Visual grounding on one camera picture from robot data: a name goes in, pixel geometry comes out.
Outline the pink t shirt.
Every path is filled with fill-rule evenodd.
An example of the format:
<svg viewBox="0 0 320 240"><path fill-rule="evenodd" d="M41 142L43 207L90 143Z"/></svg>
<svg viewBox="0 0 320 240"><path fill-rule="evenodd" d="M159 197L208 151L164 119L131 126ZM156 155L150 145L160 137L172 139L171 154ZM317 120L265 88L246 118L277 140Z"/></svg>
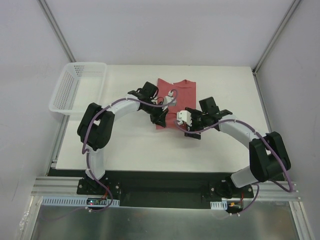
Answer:
<svg viewBox="0 0 320 240"><path fill-rule="evenodd" d="M174 121L177 112L185 110L186 107L195 109L197 105L197 84L196 82L184 79L179 82L169 83L161 78L157 80L158 96L164 98L172 89L177 90L178 96L175 106L168 107L165 116L166 128L175 129Z"/></svg>

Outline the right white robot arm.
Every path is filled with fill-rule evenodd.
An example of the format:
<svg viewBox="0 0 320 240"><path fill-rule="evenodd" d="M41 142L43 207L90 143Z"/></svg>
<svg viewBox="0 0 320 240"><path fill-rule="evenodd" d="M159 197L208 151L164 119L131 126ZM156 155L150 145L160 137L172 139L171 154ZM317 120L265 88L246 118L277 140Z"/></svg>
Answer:
<svg viewBox="0 0 320 240"><path fill-rule="evenodd" d="M288 174L291 162L278 132L259 133L231 111L221 110L213 97L205 98L199 104L199 110L186 107L176 114L178 124L186 126L186 137L201 139L202 132L216 129L237 140L249 152L249 165L231 173L215 187L218 196L234 198L242 193L244 187Z"/></svg>

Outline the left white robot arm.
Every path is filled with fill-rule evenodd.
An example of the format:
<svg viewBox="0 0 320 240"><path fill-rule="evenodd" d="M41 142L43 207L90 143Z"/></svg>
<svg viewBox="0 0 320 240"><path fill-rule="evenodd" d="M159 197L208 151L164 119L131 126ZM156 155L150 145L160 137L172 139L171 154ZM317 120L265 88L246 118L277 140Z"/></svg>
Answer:
<svg viewBox="0 0 320 240"><path fill-rule="evenodd" d="M158 93L159 88L147 81L142 88L129 91L125 97L106 107L94 102L88 105L77 129L83 143L81 153L86 155L85 175L78 182L77 194L109 193L106 190L104 148L111 139L116 120L142 110L149 114L153 124L166 127L168 106L175 104L176 99L173 90L165 97L157 97Z"/></svg>

